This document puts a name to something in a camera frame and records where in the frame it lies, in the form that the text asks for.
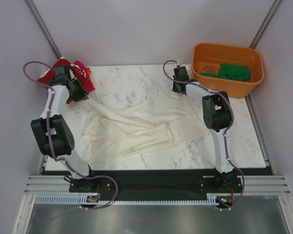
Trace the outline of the cream white t shirt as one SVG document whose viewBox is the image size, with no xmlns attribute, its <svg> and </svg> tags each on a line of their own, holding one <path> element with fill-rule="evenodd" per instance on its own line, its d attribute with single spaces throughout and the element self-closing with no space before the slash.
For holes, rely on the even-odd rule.
<svg viewBox="0 0 293 234">
<path fill-rule="evenodd" d="M 182 94 L 164 94 L 119 111 L 93 99 L 85 107 L 82 137 L 87 164 L 170 150 L 209 133 Z"/>
</svg>

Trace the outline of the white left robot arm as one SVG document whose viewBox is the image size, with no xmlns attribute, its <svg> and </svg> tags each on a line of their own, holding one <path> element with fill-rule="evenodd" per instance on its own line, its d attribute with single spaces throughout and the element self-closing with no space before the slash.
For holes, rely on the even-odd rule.
<svg viewBox="0 0 293 234">
<path fill-rule="evenodd" d="M 38 119 L 31 121 L 31 129 L 40 152 L 64 165 L 73 179 L 81 179 L 81 187 L 91 192 L 97 188 L 97 179 L 90 175 L 90 166 L 75 150 L 73 133 L 63 117 L 67 100 L 85 101 L 88 92 L 72 67 L 61 65 L 53 70 L 55 76 L 42 85 L 48 89 L 45 108 Z"/>
</svg>

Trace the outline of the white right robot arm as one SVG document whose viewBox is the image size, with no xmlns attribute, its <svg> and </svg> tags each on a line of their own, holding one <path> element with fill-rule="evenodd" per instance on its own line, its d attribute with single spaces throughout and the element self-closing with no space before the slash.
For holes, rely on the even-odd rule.
<svg viewBox="0 0 293 234">
<path fill-rule="evenodd" d="M 235 171 L 240 175 L 243 172 L 230 159 L 229 129 L 233 125 L 234 115 L 228 94 L 210 90 L 190 79 L 183 65 L 177 65 L 173 72 L 172 91 L 202 102 L 203 121 L 211 132 L 216 158 L 215 175 L 209 180 L 210 185 L 220 192 L 231 188 L 236 193 L 243 191 L 244 179 L 238 178 Z"/>
</svg>

